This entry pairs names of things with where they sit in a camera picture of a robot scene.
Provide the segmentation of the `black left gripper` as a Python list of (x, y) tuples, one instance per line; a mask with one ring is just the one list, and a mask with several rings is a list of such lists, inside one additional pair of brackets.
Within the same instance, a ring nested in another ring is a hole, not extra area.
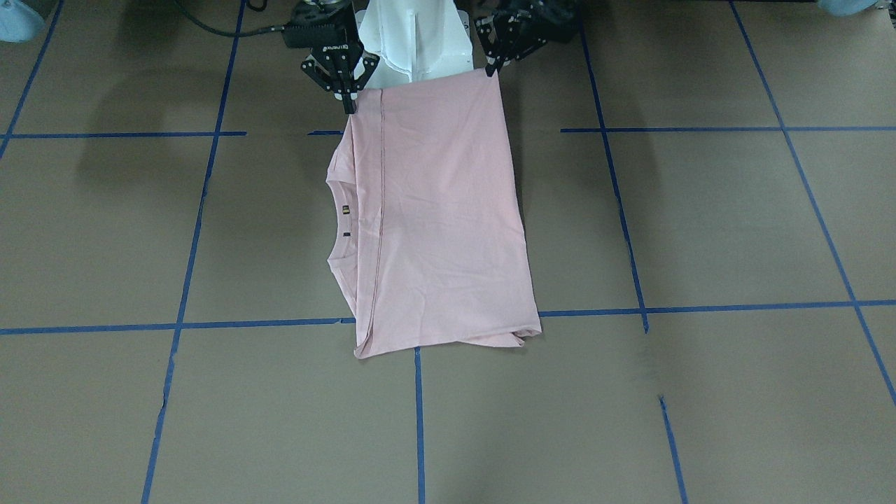
[(525, 60), (550, 43), (568, 43), (578, 31), (580, 1), (498, 1), (473, 27), (486, 58), (484, 71)]

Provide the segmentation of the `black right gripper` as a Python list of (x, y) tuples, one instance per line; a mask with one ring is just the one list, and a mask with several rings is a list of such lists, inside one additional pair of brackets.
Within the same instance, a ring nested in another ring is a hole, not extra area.
[(358, 110), (379, 57), (365, 50), (352, 1), (300, 1), (283, 31), (287, 48), (308, 49), (302, 70), (323, 90), (339, 95), (344, 112)]

